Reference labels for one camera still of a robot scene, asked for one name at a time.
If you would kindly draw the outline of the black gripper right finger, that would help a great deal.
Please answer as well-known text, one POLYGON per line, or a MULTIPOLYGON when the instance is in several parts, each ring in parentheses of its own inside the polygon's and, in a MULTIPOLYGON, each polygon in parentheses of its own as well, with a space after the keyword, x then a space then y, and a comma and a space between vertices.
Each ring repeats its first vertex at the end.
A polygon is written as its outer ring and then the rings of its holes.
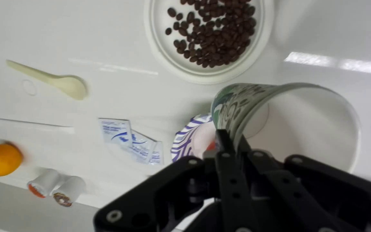
POLYGON ((323 162, 265 151, 247 154, 254 170, 299 232, 371 232, 371 182, 323 162))

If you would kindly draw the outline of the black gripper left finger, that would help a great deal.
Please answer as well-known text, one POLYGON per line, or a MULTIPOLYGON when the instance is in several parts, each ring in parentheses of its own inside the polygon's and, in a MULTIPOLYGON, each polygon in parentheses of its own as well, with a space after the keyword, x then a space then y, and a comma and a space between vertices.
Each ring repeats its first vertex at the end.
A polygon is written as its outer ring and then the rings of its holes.
POLYGON ((215 169, 218 174, 224 232, 254 232, 251 200, 233 143, 225 130, 216 131, 215 169))

